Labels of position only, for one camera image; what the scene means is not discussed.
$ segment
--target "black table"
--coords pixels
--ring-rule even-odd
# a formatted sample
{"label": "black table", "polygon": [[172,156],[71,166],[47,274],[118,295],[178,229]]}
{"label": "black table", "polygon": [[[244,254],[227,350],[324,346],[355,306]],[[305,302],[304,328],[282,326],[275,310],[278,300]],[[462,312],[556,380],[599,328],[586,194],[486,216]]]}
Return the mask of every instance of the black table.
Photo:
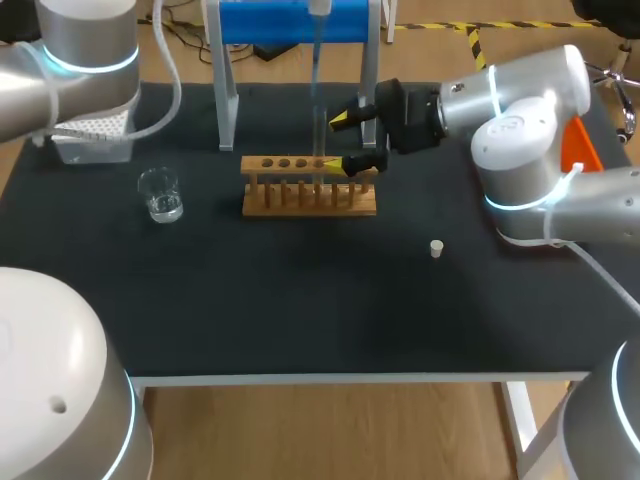
{"label": "black table", "polygon": [[[309,154],[308,86],[241,86],[233,153],[217,150],[211,86],[184,93],[129,164],[65,166],[27,145],[0,202],[0,265],[77,290],[147,385],[579,378],[640,332],[568,250],[498,238],[464,145],[392,157],[376,217],[243,218],[241,154]],[[335,105],[354,93],[326,88]],[[138,128],[169,101],[169,87],[144,85]],[[603,161],[627,164],[593,103],[585,124]],[[328,154],[357,148],[356,131],[328,136]],[[154,224],[136,192],[156,165],[180,176],[175,224]],[[640,252],[588,249],[640,297]]]}

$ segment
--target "white table frame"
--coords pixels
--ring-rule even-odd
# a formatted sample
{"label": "white table frame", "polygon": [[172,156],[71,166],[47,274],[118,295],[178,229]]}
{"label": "white table frame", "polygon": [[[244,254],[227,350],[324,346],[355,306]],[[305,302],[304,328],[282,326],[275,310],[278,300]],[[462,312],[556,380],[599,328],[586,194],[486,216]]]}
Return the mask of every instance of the white table frame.
{"label": "white table frame", "polygon": [[585,372],[564,373],[345,373],[345,374],[267,374],[204,375],[185,377],[134,377],[140,398],[149,388],[238,385],[318,385],[393,383],[500,383],[504,395],[509,430],[516,452],[520,480],[543,480],[562,460],[563,444],[558,426],[566,400],[538,429],[527,391],[527,381],[580,381]]}
{"label": "white table frame", "polygon": [[396,33],[396,13],[398,12],[398,0],[382,0],[382,16],[384,26],[387,29],[387,43],[393,43]]}

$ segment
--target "test tube rack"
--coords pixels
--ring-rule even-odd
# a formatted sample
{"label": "test tube rack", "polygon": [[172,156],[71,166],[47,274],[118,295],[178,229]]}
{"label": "test tube rack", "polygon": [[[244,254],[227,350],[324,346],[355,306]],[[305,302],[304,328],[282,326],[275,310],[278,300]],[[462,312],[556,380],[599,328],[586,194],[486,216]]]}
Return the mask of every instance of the test tube rack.
{"label": "test tube rack", "polygon": [[[336,157],[244,156],[247,175],[242,214],[247,217],[346,217],[376,214],[375,168],[338,183],[325,162]],[[325,183],[325,177],[335,182]]]}

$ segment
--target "orange object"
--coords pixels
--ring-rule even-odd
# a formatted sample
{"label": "orange object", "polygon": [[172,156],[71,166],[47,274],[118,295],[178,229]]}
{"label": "orange object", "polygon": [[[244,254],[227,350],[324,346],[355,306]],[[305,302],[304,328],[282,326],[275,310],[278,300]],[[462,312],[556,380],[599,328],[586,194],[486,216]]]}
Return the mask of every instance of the orange object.
{"label": "orange object", "polygon": [[562,138],[562,171],[571,171],[574,163],[583,163],[583,172],[602,172],[604,167],[593,147],[580,117],[573,117],[567,124]]}

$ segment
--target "floor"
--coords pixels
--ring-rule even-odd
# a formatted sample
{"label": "floor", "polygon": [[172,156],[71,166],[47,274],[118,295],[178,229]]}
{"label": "floor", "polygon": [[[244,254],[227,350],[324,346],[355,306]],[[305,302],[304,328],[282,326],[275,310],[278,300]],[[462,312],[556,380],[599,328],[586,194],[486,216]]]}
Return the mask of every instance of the floor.
{"label": "floor", "polygon": [[[144,12],[146,0],[140,1]],[[398,23],[575,19],[568,0],[399,2]],[[176,14],[201,22],[197,5]],[[151,28],[141,26],[139,38],[142,78],[167,81]],[[184,82],[212,81],[211,68],[198,62],[196,50],[169,41]],[[603,29],[482,30],[480,41],[489,63],[574,43],[600,65],[618,43]],[[321,80],[356,82],[360,55],[359,46],[326,46]],[[439,81],[473,69],[466,36],[451,30],[398,31],[396,42],[381,52],[381,78]],[[234,72],[239,82],[308,82],[311,51],[297,47],[268,64],[251,58],[235,64]],[[640,55],[627,73],[640,78]],[[638,93],[633,96],[640,105]],[[613,112],[613,99],[603,95]],[[0,191],[20,146],[0,146]],[[640,138],[627,152],[640,163]],[[541,424],[565,387],[529,386]],[[176,388],[152,391],[146,407],[156,441],[153,480],[514,478],[501,402],[491,384]]]}

